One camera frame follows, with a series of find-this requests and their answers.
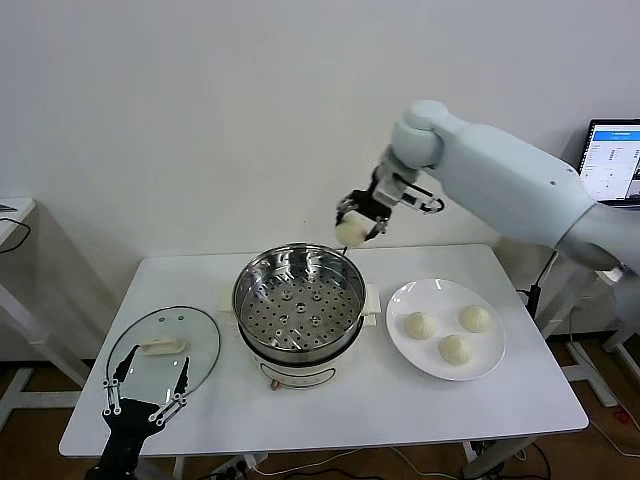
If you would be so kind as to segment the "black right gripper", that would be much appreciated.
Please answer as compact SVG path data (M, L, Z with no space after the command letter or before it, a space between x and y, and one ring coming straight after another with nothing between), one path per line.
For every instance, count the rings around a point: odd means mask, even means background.
M378 235L385 234L392 210L390 207L375 200L373 192L375 188L370 186L367 190L353 190L349 198L343 198L336 207L336 225L344 221L344 217L351 211L356 211L367 219L376 219L373 227L367 234L368 239L374 239Z

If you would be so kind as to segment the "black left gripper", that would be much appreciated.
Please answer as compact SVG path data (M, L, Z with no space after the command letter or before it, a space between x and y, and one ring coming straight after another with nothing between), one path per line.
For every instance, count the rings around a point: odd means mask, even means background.
M120 386L130 371L139 346L135 344L102 382L104 393L103 419L110 435L102 452L99 466L105 470L134 470L145 440L160 431L186 406L190 358L185 357L182 369L170 397L161 407L154 403L123 398Z

